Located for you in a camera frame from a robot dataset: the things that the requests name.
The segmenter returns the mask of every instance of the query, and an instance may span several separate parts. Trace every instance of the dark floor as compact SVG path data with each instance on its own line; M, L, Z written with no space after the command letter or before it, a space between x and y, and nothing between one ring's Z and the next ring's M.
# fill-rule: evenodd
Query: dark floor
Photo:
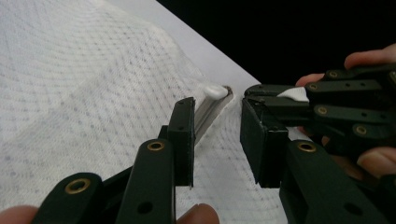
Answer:
M261 83L343 67L396 43L396 1L158 0Z

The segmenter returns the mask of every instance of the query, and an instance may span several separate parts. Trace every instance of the human finger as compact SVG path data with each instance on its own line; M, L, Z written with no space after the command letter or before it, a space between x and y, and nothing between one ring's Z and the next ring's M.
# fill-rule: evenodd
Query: human finger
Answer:
M344 67L349 69L357 65L376 65L396 62L396 44L384 49L373 49L363 52L354 52L346 56Z
M215 209L206 203L193 206L177 220L177 224L220 224Z
M0 223L29 224L32 222L38 208L31 205L10 207L0 212Z
M297 82L296 82L296 86L303 87L303 86L306 85L306 83L319 81L323 77L324 77L324 73L310 74L308 76L300 77L300 79L298 79Z
M396 175L396 148L372 148L359 156L357 164L376 178Z

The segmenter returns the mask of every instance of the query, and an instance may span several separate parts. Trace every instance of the black background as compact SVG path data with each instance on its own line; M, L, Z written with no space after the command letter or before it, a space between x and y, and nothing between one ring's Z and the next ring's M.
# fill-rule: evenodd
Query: black background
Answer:
M158 0L265 84L343 68L396 43L396 0Z

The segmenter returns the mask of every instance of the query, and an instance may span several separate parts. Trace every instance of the human hand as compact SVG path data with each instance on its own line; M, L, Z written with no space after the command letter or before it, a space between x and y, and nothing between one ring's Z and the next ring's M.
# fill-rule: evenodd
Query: human hand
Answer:
M346 69L357 65L375 65L381 63L396 63L396 44L387 46L384 49L368 50L364 52L355 52L346 57L344 66ZM311 74L301 77L296 86L304 86L308 82L315 82L322 79L324 74ZM326 144L328 138L322 139L322 144ZM362 180L363 168L370 175L380 178L383 175L396 174L396 148L393 147L375 147L362 153L357 161L356 166L347 158L333 156L334 160L352 177Z
M37 208L21 205L8 208L0 213L2 224L29 224L32 222ZM215 209L205 203L196 204L177 220L177 224L220 224Z

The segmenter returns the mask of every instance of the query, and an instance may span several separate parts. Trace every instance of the perforated fabric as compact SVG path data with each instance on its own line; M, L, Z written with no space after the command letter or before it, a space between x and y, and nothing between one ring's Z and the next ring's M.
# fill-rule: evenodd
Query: perforated fabric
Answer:
M105 1L1 1L0 32L0 209L39 206L78 172L106 180L133 165L174 103L199 105L210 83L164 30ZM221 223L285 222L278 190L254 183L240 146L241 97L196 146L178 217L209 203Z

